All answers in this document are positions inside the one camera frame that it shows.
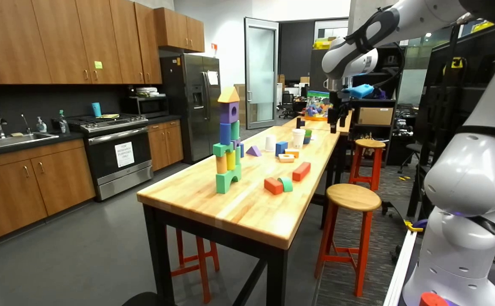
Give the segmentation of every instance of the block tower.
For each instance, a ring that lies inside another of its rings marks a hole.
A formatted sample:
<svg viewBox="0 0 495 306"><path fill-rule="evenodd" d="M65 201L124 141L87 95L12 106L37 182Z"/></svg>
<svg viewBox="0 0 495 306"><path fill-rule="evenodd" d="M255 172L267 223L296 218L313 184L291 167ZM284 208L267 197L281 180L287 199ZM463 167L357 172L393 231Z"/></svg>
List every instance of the block tower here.
<svg viewBox="0 0 495 306"><path fill-rule="evenodd" d="M216 157L216 194L226 194L231 182L241 179L240 97L235 87L224 90L218 102L219 143L213 145L213 155Z"/></svg>

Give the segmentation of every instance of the microwave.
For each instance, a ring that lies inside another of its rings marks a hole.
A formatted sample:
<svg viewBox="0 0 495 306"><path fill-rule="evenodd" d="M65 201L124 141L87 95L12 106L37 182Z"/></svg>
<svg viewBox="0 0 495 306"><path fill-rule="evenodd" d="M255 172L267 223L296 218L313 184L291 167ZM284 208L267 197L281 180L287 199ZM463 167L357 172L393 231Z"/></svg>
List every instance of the microwave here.
<svg viewBox="0 0 495 306"><path fill-rule="evenodd" d="M121 112L145 114L146 118L168 116L167 97L128 97L121 101Z"/></svg>

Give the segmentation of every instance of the kitchen sink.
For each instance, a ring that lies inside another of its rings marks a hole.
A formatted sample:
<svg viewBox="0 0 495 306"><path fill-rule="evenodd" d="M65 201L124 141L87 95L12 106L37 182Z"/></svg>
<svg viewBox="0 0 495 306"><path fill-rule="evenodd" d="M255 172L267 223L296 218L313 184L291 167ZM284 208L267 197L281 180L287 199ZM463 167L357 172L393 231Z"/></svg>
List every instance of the kitchen sink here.
<svg viewBox="0 0 495 306"><path fill-rule="evenodd" d="M48 133L8 136L8 138L0 138L0 148L19 146L19 145L27 145L27 143L39 143L39 141L48 141L48 140L54 140L54 138L59 138L59 136L48 135Z"/></svg>

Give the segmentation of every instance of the wooden table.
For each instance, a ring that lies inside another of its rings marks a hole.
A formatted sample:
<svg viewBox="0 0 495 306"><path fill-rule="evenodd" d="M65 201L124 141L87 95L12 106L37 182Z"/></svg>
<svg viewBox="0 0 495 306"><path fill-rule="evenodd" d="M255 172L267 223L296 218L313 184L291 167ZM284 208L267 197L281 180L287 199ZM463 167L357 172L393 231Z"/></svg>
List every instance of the wooden table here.
<svg viewBox="0 0 495 306"><path fill-rule="evenodd" d="M313 138L294 163L279 163L272 153L245 155L241 180L226 194L216 194L214 157L138 192L145 208L158 296L175 303L165 231L173 226L258 259L235 305L248 299L265 265L270 284L267 305L284 305L287 250L338 140L323 121L306 121L306 128L313 131ZM294 121L269 128L245 140L245 152L250 146L264 150L267 136L291 143L293 129ZM303 182L294 182L293 192L272 196L264 189L264 179L291 177L303 162L311 162L311 172Z"/></svg>

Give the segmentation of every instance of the wooden cabinet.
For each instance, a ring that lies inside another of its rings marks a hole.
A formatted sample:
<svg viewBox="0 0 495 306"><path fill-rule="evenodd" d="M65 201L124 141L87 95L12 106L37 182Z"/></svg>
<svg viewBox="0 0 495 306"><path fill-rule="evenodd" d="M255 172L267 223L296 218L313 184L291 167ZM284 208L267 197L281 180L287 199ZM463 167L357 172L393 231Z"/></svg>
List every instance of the wooden cabinet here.
<svg viewBox="0 0 495 306"><path fill-rule="evenodd" d="M134 4L134 14L138 22L145 84L162 84L155 12L150 7Z"/></svg>
<svg viewBox="0 0 495 306"><path fill-rule="evenodd" d="M80 140L0 155L0 237L93 196Z"/></svg>
<svg viewBox="0 0 495 306"><path fill-rule="evenodd" d="M184 51L204 51L202 22L180 16L168 9L156 9L158 46L177 48Z"/></svg>
<svg viewBox="0 0 495 306"><path fill-rule="evenodd" d="M150 155L153 170L182 162L180 123L170 121L148 129Z"/></svg>
<svg viewBox="0 0 495 306"><path fill-rule="evenodd" d="M129 0L110 0L117 58L124 84L145 84L134 5Z"/></svg>
<svg viewBox="0 0 495 306"><path fill-rule="evenodd" d="M31 0L0 0L0 84L48 84L49 70Z"/></svg>
<svg viewBox="0 0 495 306"><path fill-rule="evenodd" d="M82 38L95 84L122 84L109 0L76 0Z"/></svg>
<svg viewBox="0 0 495 306"><path fill-rule="evenodd" d="M90 84L76 4L71 0L32 0L49 84Z"/></svg>

